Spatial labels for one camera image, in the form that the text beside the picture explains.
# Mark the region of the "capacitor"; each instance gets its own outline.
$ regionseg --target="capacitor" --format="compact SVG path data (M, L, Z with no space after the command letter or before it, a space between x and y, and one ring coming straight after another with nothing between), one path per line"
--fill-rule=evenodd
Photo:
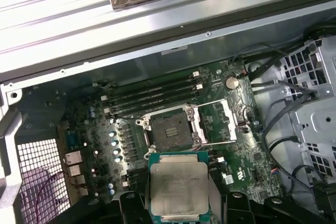
M118 142L117 140L114 140L114 141L111 142L111 145L112 145L112 146L117 146L118 143L119 143L119 142Z
M228 89L237 89L239 87L239 80L236 77L229 77L225 81L225 86Z
M114 159L114 161L115 161L116 163L119 163L121 160L122 160L122 156L116 157L116 158Z
M117 134L117 133L116 133L115 131L112 131L112 132L109 133L109 136L110 136L110 137L114 137L116 134Z
M118 149L115 149L115 150L113 151L113 154L114 154L114 155L118 155L118 154L120 153L120 151L121 151L121 150L120 150L119 148L118 148Z

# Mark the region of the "ram slot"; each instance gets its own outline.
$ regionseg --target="ram slot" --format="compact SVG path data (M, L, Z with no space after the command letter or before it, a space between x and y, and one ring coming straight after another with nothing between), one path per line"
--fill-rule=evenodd
M147 93L150 93L150 92L155 92L156 90L159 90L159 89L165 89L165 88L174 89L175 85L179 86L179 85L183 85L183 84L189 84L190 82L195 82L196 79L197 78L193 77L193 76L182 77L182 78L175 79L175 80L160 82L160 83L154 84L152 86L122 92L120 94L118 94L118 89L116 89L116 93L114 94L115 99L112 99L111 101L113 102L115 100L132 98L132 97L137 96L137 95L142 95L142 94L147 94Z
M127 111L122 111L120 113L116 113L114 116L116 118L119 118L119 117L123 117L125 115L136 115L136 114L139 114L139 112L145 113L146 110L154 111L154 110L160 109L160 107L165 106L165 105L174 105L174 103L177 103L177 102L178 103L189 102L193 98L195 98L199 95L200 95L200 92L198 92L198 91L195 91L195 92L187 94L187 95L179 94L177 96L170 97L170 98L167 98L165 100L161 99L161 100L155 101L151 104L148 104L146 106L142 106L140 108L134 108L134 109L130 109L130 110L127 110Z
M134 104L139 105L141 103L147 103L147 102L150 102L152 99L158 99L158 98L162 98L162 97L165 98L165 97L169 97L171 95L174 95L176 93L192 92L193 90L195 90L197 88L197 85L199 85L199 84L179 87L179 88L176 88L174 90L168 90L168 91L158 90L157 92L153 92L151 94L146 94L146 96L143 95L141 97L136 97L136 99L132 98L132 100L129 100L129 101L122 100L121 102L111 104L110 106L113 107L114 110L121 109L122 107L127 108L129 106L133 106Z

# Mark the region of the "cpu socket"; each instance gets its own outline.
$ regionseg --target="cpu socket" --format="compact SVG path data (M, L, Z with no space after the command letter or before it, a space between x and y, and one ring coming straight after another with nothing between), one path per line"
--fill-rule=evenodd
M200 122L198 108L182 104L145 114L135 123L143 127L152 153L184 151L207 143Z

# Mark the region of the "screw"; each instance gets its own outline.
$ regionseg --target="screw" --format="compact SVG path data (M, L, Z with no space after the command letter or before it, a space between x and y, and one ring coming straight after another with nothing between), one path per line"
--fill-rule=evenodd
M232 196L237 199L242 198L242 195L240 193L233 193Z
M274 199L272 199L272 202L273 202L274 204L281 204L281 203L282 203L282 200L281 200L281 199L274 198Z

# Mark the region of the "electrolytic capacitor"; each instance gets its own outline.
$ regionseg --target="electrolytic capacitor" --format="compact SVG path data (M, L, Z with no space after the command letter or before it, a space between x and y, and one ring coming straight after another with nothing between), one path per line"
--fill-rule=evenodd
M115 131L111 131L111 132L109 133L109 136L110 136L110 137L114 137L114 136L116 136L116 134L117 134L117 133L116 133Z
M115 149L114 151L113 151L113 154L114 155L118 155L120 153L120 149L118 148L118 149Z
M119 144L119 142L117 140L114 140L114 141L111 142L112 146L117 146L118 144Z
M120 163L121 160L122 160L122 156L116 157L116 158L114 159L114 161L115 161L116 163Z

